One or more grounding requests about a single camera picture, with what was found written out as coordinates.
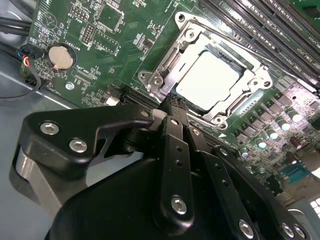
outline mounting screw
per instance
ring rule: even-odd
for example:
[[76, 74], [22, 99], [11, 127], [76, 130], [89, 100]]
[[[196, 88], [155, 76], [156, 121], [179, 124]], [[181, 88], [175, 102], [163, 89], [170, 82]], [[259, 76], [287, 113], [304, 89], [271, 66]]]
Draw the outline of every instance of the mounting screw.
[[290, 238], [294, 238], [295, 237], [295, 234], [294, 232], [291, 230], [291, 228], [285, 224], [285, 223], [282, 223], [281, 224], [281, 227], [282, 227], [282, 230], [290, 237]]
[[73, 89], [75, 89], [75, 85], [72, 82], [68, 81], [65, 84], [65, 88], [68, 89], [68, 90], [73, 90]]
[[197, 129], [192, 129], [192, 132], [195, 134], [195, 135], [197, 135], [197, 136], [199, 136], [200, 135], [200, 132], [197, 130]]
[[60, 131], [58, 125], [54, 124], [53, 122], [42, 123], [40, 125], [40, 130], [47, 135], [56, 135]]
[[266, 173], [266, 169], [264, 167], [260, 167], [259, 168], [259, 173], [260, 174], [265, 174]]
[[178, 196], [172, 198], [171, 206], [177, 214], [184, 215], [187, 213], [186, 203]]
[[298, 227], [297, 225], [294, 225], [294, 229], [296, 230], [296, 232], [302, 237], [302, 238], [306, 238], [305, 233], [300, 229], [300, 227]]
[[69, 147], [71, 148], [72, 151], [76, 152], [76, 153], [84, 153], [88, 146], [87, 144], [82, 141], [81, 139], [73, 139], [69, 142]]
[[174, 125], [179, 125], [178, 121], [175, 120], [175, 119], [171, 119], [171, 122], [172, 122]]
[[246, 221], [241, 219], [239, 221], [239, 228], [248, 239], [254, 238], [254, 231]]
[[228, 153], [226, 150], [224, 150], [223, 148], [220, 148], [220, 152], [225, 155], [225, 156], [228, 156]]

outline wire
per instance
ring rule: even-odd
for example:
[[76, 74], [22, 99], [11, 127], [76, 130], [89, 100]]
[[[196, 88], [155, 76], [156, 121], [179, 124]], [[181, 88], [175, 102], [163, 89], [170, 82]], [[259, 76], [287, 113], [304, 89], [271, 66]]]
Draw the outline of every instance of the wire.
[[41, 79], [39, 74], [37, 73], [36, 69], [33, 66], [29, 66], [27, 67], [27, 69], [29, 70], [29, 72], [35, 77], [36, 79], [36, 85], [35, 87], [28, 93], [23, 94], [23, 95], [19, 95], [19, 96], [4, 96], [4, 97], [0, 97], [0, 102], [2, 101], [16, 101], [16, 100], [21, 100], [21, 99], [25, 99], [29, 96], [31, 96], [32, 94], [34, 94], [36, 91], [39, 90], [39, 88], [41, 87]]
[[22, 0], [10, 0], [10, 3], [30, 19], [33, 18], [33, 11]]
[[0, 32], [27, 37], [29, 36], [30, 30], [24, 28], [17, 28], [13, 26], [0, 25]]
[[29, 63], [29, 57], [28, 56], [25, 56], [24, 58], [23, 58], [23, 65], [25, 65], [27, 68], [29, 68], [30, 67], [30, 63]]
[[31, 22], [16, 20], [8, 17], [0, 16], [0, 25], [14, 26], [24, 29], [31, 28]]

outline mounting hole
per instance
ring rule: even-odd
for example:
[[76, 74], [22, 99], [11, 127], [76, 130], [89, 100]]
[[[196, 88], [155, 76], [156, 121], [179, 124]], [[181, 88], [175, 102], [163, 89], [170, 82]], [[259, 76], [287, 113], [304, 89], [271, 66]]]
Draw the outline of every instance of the mounting hole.
[[141, 114], [142, 114], [142, 116], [144, 116], [144, 117], [150, 117], [150, 114], [149, 113], [147, 113], [146, 111], [141, 111]]
[[226, 180], [222, 180], [222, 184], [225, 185], [227, 188], [230, 186]]
[[269, 81], [265, 81], [263, 84], [263, 86], [265, 86], [266, 88], [270, 87], [270, 85], [271, 85], [271, 82], [269, 82]]
[[221, 171], [221, 166], [220, 166], [219, 164], [216, 163], [214, 166], [216, 167], [216, 169], [218, 169], [219, 171]]
[[140, 74], [140, 78], [141, 78], [142, 80], [145, 80], [145, 79], [147, 78], [147, 76], [146, 76], [145, 73], [141, 73], [141, 74]]
[[185, 20], [185, 15], [180, 14], [179, 17], [178, 17], [178, 20], [179, 20], [180, 23], [182, 23]]
[[182, 168], [183, 164], [180, 160], [175, 160], [175, 164], [179, 167]]

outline ram slot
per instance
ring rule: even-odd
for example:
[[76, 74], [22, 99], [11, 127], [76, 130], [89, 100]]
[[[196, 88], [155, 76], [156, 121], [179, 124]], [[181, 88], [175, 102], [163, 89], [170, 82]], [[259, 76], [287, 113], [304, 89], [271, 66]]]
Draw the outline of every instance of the ram slot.
[[266, 7], [260, 7], [250, 0], [236, 0], [238, 4], [244, 8], [251, 16], [263, 24], [273, 35], [280, 39], [294, 53], [296, 53], [305, 63], [307, 63], [314, 71], [320, 72], [320, 57], [313, 54], [313, 50], [293, 31], [277, 21]]

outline black bracket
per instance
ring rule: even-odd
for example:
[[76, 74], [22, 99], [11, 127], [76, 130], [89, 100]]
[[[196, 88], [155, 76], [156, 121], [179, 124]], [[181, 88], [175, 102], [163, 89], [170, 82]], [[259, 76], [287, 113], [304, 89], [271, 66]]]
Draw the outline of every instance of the black bracket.
[[63, 178], [76, 179], [98, 154], [98, 140], [109, 144], [118, 132], [148, 128], [153, 121], [140, 105], [37, 112], [24, 119], [19, 145], [28, 158]]

